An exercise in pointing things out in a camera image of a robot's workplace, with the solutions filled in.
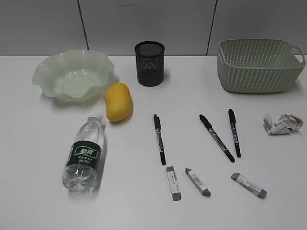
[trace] black mesh cup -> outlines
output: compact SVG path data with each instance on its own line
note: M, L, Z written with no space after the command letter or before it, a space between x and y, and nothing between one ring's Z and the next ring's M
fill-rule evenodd
M144 86L156 86L163 81L164 46L158 42L141 42L135 48L138 82Z

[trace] mango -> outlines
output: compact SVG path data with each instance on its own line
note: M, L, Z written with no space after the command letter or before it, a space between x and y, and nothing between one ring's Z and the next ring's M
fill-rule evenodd
M131 113L131 96L127 85L116 83L105 93L106 116L110 121L120 121Z

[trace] crumpled paper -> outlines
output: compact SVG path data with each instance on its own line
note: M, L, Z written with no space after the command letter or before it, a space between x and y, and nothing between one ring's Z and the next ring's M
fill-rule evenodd
M289 134L300 129L303 120L294 115L281 115L277 123L272 123L271 117L266 114L263 118L263 127L268 135Z

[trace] gray eraser end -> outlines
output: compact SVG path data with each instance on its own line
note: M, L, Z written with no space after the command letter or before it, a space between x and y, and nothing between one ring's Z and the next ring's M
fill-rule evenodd
M181 193L173 193L172 198L173 198L173 201L181 200Z
M262 189L262 190L260 191L260 193L258 194L258 197L259 197L259 198L264 198L266 195L267 195L267 191L265 191L264 189Z
M211 193L210 193L210 191L206 188L205 190L203 190L202 195L203 195L203 196L211 196Z
M240 175L240 173L235 172L234 174L231 175L231 179L233 179L234 181L236 181L236 179L238 178L239 175Z
M174 169L173 166L169 166L169 167L166 168L166 171L171 172L171 171L175 171L175 169Z
M186 168L186 175L191 171L192 169Z

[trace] green woven basket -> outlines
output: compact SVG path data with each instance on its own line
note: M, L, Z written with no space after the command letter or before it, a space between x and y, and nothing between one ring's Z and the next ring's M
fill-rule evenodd
M299 52L302 62L292 51ZM224 89L230 92L282 92L305 65L302 50L282 40L224 40L218 47L218 75Z

